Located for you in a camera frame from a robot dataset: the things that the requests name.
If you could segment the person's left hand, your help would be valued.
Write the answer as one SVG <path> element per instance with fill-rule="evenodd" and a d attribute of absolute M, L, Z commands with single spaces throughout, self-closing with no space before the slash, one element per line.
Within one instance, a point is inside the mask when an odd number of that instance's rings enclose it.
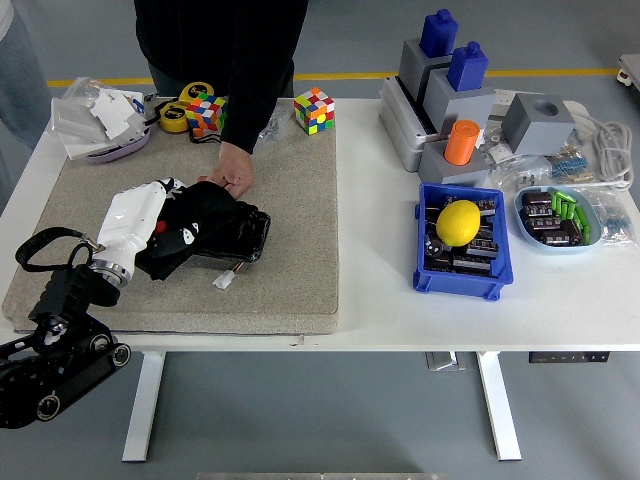
<path fill-rule="evenodd" d="M 252 156 L 240 147 L 222 142 L 217 166 L 209 174 L 199 176 L 197 181 L 215 183 L 234 199 L 239 199 L 254 183 Z"/>

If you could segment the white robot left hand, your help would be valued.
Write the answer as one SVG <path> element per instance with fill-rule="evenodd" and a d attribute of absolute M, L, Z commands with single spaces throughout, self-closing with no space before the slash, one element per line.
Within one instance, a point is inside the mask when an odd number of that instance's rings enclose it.
<path fill-rule="evenodd" d="M 116 194 L 98 234 L 102 250 L 92 266 L 114 266 L 134 271 L 136 256 L 146 251 L 151 257 L 164 257 L 194 244 L 200 233 L 195 221 L 180 220 L 172 226 L 164 207 L 175 207 L 186 186 L 179 180 L 156 180 Z"/>

